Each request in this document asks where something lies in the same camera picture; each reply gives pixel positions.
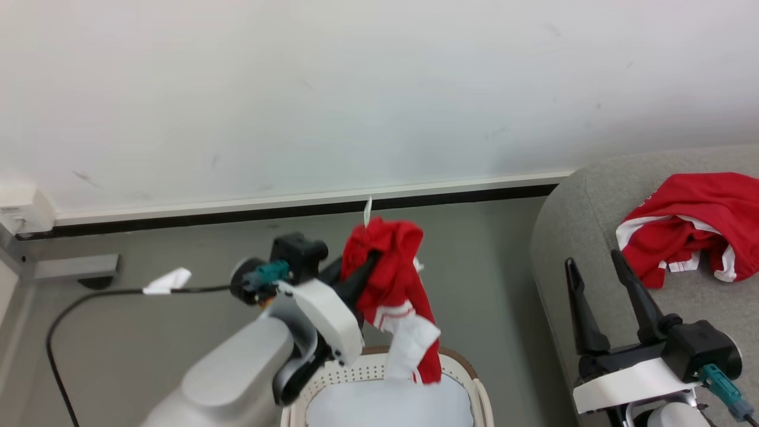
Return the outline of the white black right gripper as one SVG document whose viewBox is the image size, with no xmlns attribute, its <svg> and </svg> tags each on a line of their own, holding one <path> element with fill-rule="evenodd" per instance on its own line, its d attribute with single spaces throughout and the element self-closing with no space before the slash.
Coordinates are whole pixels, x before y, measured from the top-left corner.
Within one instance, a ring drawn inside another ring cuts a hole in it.
<svg viewBox="0 0 759 427">
<path fill-rule="evenodd" d="M 578 414 L 700 415 L 694 382 L 681 381 L 661 358 L 666 339 L 662 313 L 619 250 L 610 252 L 619 282 L 629 295 L 641 344 L 611 349 L 585 298 L 585 281 L 572 257 L 566 284 L 578 361 L 572 399 Z"/>
</svg>

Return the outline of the red garment with white stripes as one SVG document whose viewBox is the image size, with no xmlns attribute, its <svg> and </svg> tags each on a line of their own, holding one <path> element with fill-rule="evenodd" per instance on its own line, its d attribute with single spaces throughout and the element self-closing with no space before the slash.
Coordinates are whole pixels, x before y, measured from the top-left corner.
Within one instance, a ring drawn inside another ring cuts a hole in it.
<svg viewBox="0 0 759 427">
<path fill-rule="evenodd" d="M 759 273 L 759 179 L 734 172 L 681 173 L 662 182 L 616 228 L 617 245 L 649 289 L 667 272 L 697 270 L 735 283 Z"/>
</svg>

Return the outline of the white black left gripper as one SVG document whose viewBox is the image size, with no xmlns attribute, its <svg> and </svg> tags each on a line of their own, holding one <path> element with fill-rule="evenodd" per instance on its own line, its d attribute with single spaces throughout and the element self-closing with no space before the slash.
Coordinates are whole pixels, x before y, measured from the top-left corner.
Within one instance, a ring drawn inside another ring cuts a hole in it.
<svg viewBox="0 0 759 427">
<path fill-rule="evenodd" d="M 294 341 L 292 354 L 275 375 L 277 405 L 295 403 L 326 363 L 352 365 L 362 354 L 363 337 L 355 314 L 380 257 L 381 252 L 370 251 L 363 265 L 343 281 L 341 256 L 320 270 L 319 279 L 300 285 L 276 282 L 279 295 L 273 302 L 273 318 L 285 323 Z M 328 285 L 337 283 L 338 294 Z"/>
</svg>

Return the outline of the grey fabric sofa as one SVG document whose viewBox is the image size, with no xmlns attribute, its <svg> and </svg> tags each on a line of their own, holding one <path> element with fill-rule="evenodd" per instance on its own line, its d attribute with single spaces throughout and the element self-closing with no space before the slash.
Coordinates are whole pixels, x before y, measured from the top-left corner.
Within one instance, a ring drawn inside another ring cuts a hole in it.
<svg viewBox="0 0 759 427">
<path fill-rule="evenodd" d="M 586 300 L 611 346 L 637 343 L 634 311 L 610 256 L 617 247 L 616 228 L 672 174 L 715 172 L 759 179 L 759 144 L 603 160 L 564 179 L 545 201 L 534 227 L 531 262 L 567 395 L 578 383 L 579 356 L 567 297 L 566 259 L 577 262 Z M 651 295 L 664 314 L 679 314 L 686 323 L 709 321 L 737 344 L 743 370 L 736 386 L 754 406 L 759 421 L 759 274 L 724 283 L 702 260 L 699 270 L 667 273 L 664 287 Z"/>
</svg>

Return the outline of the cream plastic laundry basket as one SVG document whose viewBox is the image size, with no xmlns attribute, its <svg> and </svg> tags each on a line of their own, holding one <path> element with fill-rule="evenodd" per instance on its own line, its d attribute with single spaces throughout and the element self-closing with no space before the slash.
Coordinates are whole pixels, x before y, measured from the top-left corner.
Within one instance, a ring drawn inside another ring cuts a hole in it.
<svg viewBox="0 0 759 427">
<path fill-rule="evenodd" d="M 389 346 L 365 347 L 357 361 L 348 368 L 334 361 L 326 363 L 309 381 L 295 403 L 282 410 L 279 427 L 307 427 L 307 408 L 326 387 L 385 378 L 385 360 L 389 349 Z M 495 427 L 490 397 L 471 363 L 452 349 L 440 347 L 438 352 L 444 375 L 457 381 L 468 395 L 473 427 Z"/>
</svg>

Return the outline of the red garment with white sleeve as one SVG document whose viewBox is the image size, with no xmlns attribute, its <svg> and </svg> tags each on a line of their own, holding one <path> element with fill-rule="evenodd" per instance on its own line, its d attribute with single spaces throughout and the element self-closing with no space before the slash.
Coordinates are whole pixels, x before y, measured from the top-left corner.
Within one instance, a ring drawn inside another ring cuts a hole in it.
<svg viewBox="0 0 759 427">
<path fill-rule="evenodd" d="M 363 209 L 363 223 L 353 228 L 342 254 L 341 278 L 347 279 L 368 262 L 379 259 L 357 302 L 364 320 L 390 333 L 385 378 L 436 384 L 442 380 L 439 358 L 441 330 L 435 324 L 420 278 L 417 252 L 423 230 L 410 221 L 385 221 L 371 214 L 372 199 Z"/>
</svg>

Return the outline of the white black baseboard strip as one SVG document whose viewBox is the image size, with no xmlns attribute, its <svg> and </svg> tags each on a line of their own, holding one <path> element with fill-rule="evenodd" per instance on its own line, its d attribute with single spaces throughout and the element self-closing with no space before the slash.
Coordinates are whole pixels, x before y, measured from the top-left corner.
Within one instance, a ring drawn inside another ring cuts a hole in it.
<svg viewBox="0 0 759 427">
<path fill-rule="evenodd" d="M 302 196 L 276 196 L 191 203 L 154 210 L 89 212 L 60 216 L 49 231 L 21 232 L 17 241 L 52 240 L 146 230 L 268 221 L 290 217 L 360 212 L 371 200 L 375 210 L 415 206 L 455 205 L 515 198 L 543 197 L 571 175 L 571 171 L 524 174 L 412 186 L 378 187 L 371 191 L 339 191 Z"/>
</svg>

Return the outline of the grey metal frame foot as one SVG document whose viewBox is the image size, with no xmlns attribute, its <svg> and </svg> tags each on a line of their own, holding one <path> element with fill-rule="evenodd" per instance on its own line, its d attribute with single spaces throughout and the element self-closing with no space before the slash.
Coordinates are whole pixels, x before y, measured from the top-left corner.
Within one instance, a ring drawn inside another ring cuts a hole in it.
<svg viewBox="0 0 759 427">
<path fill-rule="evenodd" d="M 36 262 L 32 278 L 34 281 L 113 278 L 119 269 L 120 260 L 119 254 L 40 260 Z"/>
</svg>

